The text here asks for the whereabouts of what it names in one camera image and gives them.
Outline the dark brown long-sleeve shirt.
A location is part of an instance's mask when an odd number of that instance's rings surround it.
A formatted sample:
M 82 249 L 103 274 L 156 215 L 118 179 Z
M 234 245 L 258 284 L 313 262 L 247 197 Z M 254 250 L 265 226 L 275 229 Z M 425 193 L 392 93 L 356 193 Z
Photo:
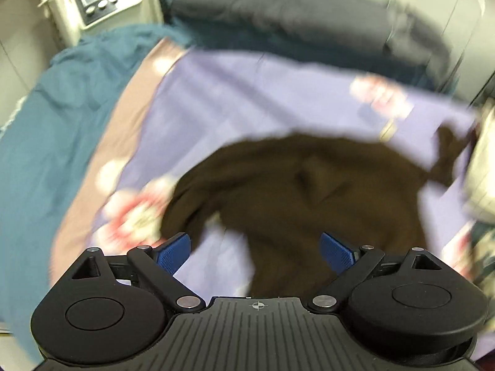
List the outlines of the dark brown long-sleeve shirt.
M 199 245 L 217 216 L 247 238 L 254 297 L 307 298 L 336 273 L 323 260 L 323 234 L 403 254 L 424 245 L 418 195 L 427 183 L 449 187 L 468 145 L 448 126 L 422 168 L 383 143 L 292 134 L 222 147 L 183 175 L 162 217 L 160 233 L 185 232 Z

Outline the cream patterned pillow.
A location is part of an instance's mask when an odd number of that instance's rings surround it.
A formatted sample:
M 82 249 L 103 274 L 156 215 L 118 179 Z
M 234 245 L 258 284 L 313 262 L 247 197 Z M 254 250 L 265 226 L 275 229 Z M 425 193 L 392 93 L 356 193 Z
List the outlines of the cream patterned pillow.
M 466 206 L 471 215 L 494 224 L 494 99 L 478 111 L 473 129 L 471 155 L 464 179 Z

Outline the purple floral bed sheet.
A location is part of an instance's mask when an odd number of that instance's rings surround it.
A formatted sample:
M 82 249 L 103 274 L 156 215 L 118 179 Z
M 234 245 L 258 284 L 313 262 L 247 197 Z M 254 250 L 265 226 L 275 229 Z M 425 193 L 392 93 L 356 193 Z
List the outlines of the purple floral bed sheet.
M 54 284 L 92 245 L 106 254 L 127 251 L 149 235 L 174 182 L 219 147 L 243 138 L 291 131 L 389 139 L 415 162 L 430 165 L 435 130 L 459 133 L 472 114 L 446 98 L 383 80 L 392 109 L 365 103 L 358 91 L 371 75 L 300 64 L 271 54 L 185 52 L 162 40 L 143 60 L 118 98 L 86 175 L 55 235 L 49 262 Z

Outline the teal blue quilt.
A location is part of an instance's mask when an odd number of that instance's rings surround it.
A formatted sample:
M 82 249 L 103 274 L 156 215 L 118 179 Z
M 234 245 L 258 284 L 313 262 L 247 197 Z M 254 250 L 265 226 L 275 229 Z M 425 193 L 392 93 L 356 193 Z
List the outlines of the teal blue quilt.
M 1 320 L 34 362 L 34 308 L 49 289 L 51 248 L 112 110 L 170 25 L 131 25 L 82 39 L 50 63 L 1 133 Z

